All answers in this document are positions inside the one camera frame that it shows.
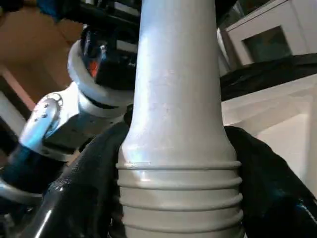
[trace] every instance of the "window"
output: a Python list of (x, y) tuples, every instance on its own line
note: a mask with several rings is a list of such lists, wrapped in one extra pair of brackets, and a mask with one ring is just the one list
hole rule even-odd
[(277, 60), (292, 55), (280, 26), (245, 39), (243, 43), (253, 62)]

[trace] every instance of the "white cylindrical pole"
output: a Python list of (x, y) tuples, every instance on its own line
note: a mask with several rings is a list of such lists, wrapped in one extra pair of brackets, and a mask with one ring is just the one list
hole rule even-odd
[(214, 0), (143, 0), (135, 104), (113, 238), (241, 238), (221, 116)]

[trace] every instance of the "ribbed base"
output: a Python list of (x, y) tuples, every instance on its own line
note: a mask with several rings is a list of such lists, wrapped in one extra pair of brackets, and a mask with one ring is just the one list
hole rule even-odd
[(118, 164), (120, 186), (114, 199), (113, 238), (241, 238), (238, 191), (241, 179), (235, 171), (164, 169)]

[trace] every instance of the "shiny black surface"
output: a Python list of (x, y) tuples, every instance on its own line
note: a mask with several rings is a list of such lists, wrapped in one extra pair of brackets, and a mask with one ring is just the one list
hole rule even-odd
[(112, 210), (115, 163), (128, 126), (95, 138), (48, 189), (21, 238), (106, 238)]
[(227, 126), (241, 162), (243, 226), (248, 238), (315, 238), (314, 195), (286, 161), (243, 129)]
[(31, 193), (43, 193), (61, 173), (65, 162), (40, 155), (18, 144), (1, 170), (8, 184)]

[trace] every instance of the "white cabinet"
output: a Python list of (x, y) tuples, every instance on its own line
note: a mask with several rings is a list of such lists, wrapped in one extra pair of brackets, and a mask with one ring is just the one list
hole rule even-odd
[(317, 52), (316, 5), (314, 0), (274, 0), (228, 27), (242, 64)]

